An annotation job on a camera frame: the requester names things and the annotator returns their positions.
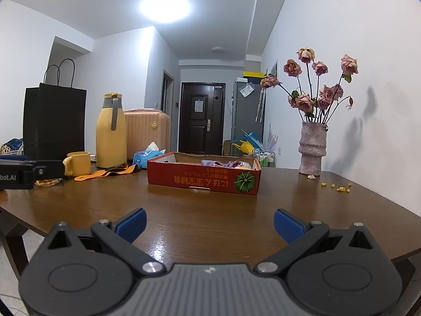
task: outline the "pink rose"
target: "pink rose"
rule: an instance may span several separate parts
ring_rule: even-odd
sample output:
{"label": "pink rose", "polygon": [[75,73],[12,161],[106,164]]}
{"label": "pink rose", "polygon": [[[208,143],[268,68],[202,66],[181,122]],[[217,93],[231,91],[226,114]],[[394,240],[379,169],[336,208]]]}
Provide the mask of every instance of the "pink rose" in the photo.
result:
{"label": "pink rose", "polygon": [[334,95],[334,92],[333,92],[332,88],[329,88],[328,86],[326,86],[326,84],[320,90],[320,96],[325,98],[328,101],[333,100],[333,95]]}
{"label": "pink rose", "polygon": [[326,100],[324,97],[321,97],[318,102],[317,105],[319,106],[319,108],[321,110],[327,110],[327,108],[329,108],[331,101]]}
{"label": "pink rose", "polygon": [[287,60],[287,64],[284,65],[284,72],[292,77],[298,77],[298,75],[302,73],[300,65],[293,59]]}
{"label": "pink rose", "polygon": [[293,99],[291,96],[288,96],[288,103],[291,105],[292,108],[298,108],[295,99]]}
{"label": "pink rose", "polygon": [[345,55],[342,58],[340,67],[342,68],[342,71],[344,72],[344,74],[346,74],[347,76],[350,76],[353,73],[358,73],[357,60],[349,57],[348,55]]}
{"label": "pink rose", "polygon": [[260,81],[260,85],[263,88],[270,88],[270,87],[274,87],[275,85],[279,85],[279,81],[276,78],[276,76],[269,74]]}
{"label": "pink rose", "polygon": [[297,53],[298,53],[298,59],[301,60],[303,63],[308,64],[311,61],[314,61],[314,58],[316,58],[314,51],[307,47],[303,47],[299,49]]}
{"label": "pink rose", "polygon": [[334,85],[331,89],[335,94],[335,96],[333,97],[335,101],[337,101],[339,98],[342,98],[342,96],[344,95],[344,90],[339,84]]}
{"label": "pink rose", "polygon": [[295,99],[295,103],[297,104],[298,109],[301,110],[302,112],[305,112],[305,113],[313,112],[314,101],[311,100],[308,94],[298,96]]}
{"label": "pink rose", "polygon": [[329,88],[324,85],[323,88],[320,90],[320,96],[324,97],[328,101],[335,100],[337,101],[339,98],[341,98],[344,94],[344,90],[340,85],[334,85],[332,88]]}
{"label": "pink rose", "polygon": [[323,75],[324,73],[328,73],[328,67],[323,62],[314,62],[312,68],[314,71],[316,71],[316,75],[318,76]]}

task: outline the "door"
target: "door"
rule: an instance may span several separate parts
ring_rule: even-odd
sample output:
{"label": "door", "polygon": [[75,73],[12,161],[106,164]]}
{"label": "door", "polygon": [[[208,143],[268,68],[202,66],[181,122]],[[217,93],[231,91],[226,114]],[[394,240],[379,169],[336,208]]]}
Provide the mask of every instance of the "door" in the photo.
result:
{"label": "door", "polygon": [[223,83],[183,83],[178,150],[201,155],[222,154]]}

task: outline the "paper notice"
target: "paper notice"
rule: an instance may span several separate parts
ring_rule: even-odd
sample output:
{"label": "paper notice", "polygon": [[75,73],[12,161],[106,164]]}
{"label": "paper notice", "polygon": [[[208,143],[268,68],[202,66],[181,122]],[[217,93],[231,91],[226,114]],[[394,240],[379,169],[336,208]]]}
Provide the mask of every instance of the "paper notice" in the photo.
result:
{"label": "paper notice", "polygon": [[194,101],[194,111],[196,113],[203,113],[203,101],[200,101],[200,100]]}
{"label": "paper notice", "polygon": [[251,84],[247,84],[245,88],[241,89],[239,92],[242,93],[244,97],[249,96],[253,92],[254,88],[251,86]]}

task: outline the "flower stem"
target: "flower stem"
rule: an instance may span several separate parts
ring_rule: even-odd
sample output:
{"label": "flower stem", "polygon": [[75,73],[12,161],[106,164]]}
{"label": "flower stem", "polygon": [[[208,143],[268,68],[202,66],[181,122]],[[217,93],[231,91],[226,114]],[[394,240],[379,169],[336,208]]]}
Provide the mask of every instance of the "flower stem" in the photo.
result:
{"label": "flower stem", "polygon": [[[336,87],[335,93],[333,94],[333,98],[335,97],[336,93],[338,92],[338,89],[339,89],[339,86],[340,86],[340,81],[342,80],[343,75],[344,75],[344,72],[342,71],[342,73],[340,74],[340,79],[339,79],[338,86]],[[326,119],[328,118],[328,115],[329,115],[330,109],[332,108],[332,104],[333,104],[333,101],[332,101],[332,103],[330,104],[329,109],[327,110],[326,115],[325,115],[325,117],[323,118],[323,122],[322,122],[322,123],[325,123]]]}
{"label": "flower stem", "polygon": [[292,97],[292,95],[288,92],[288,90],[286,90],[283,86],[281,86],[281,84],[279,84],[279,86],[280,86],[283,90],[285,90],[285,92],[286,92],[289,96],[291,96],[291,98],[293,98],[293,97]]}
{"label": "flower stem", "polygon": [[338,108],[338,106],[344,102],[347,98],[350,98],[350,96],[347,96],[346,98],[343,98],[340,102],[338,102],[338,104],[336,104],[335,109],[333,110],[332,114],[329,116],[328,120],[325,122],[325,124],[327,124],[330,120],[330,118],[333,116],[333,113],[335,112],[336,108]]}
{"label": "flower stem", "polygon": [[300,79],[298,78],[298,76],[297,76],[297,79],[298,79],[298,86],[300,87],[300,94],[303,94],[303,91],[301,90],[301,83],[300,83]]}
{"label": "flower stem", "polygon": [[313,98],[312,82],[310,81],[309,64],[306,63],[306,66],[307,66],[307,77],[309,78],[309,84],[310,84],[310,97]]}
{"label": "flower stem", "polygon": [[[301,83],[300,83],[300,79],[298,78],[298,76],[297,76],[297,80],[298,80],[298,86],[300,87],[300,94],[302,95],[303,91],[301,90]],[[306,117],[306,120],[308,122],[309,118],[305,114],[304,114],[304,116]]]}
{"label": "flower stem", "polygon": [[[293,98],[293,96],[288,92],[288,90],[286,90],[281,84],[279,84],[279,86],[283,89],[283,90],[285,90],[286,92],[287,92],[287,94],[289,95],[289,96],[291,96],[291,98]],[[301,116],[301,120],[304,122],[304,119],[303,119],[303,116],[301,115],[301,112],[300,112],[300,110],[298,110],[298,113],[300,114],[300,116]]]}
{"label": "flower stem", "polygon": [[317,99],[319,98],[319,80],[320,80],[320,76],[319,75],[317,75],[317,94],[316,94],[316,106],[317,106]]}

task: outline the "flower leaf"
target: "flower leaf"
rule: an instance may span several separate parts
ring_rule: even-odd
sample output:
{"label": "flower leaf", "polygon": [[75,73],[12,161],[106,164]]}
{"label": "flower leaf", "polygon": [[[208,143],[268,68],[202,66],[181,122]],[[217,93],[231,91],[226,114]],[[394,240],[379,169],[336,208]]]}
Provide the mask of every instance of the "flower leaf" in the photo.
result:
{"label": "flower leaf", "polygon": [[352,81],[352,76],[351,76],[351,75],[344,75],[344,79],[345,79],[348,83],[351,83],[351,81]]}

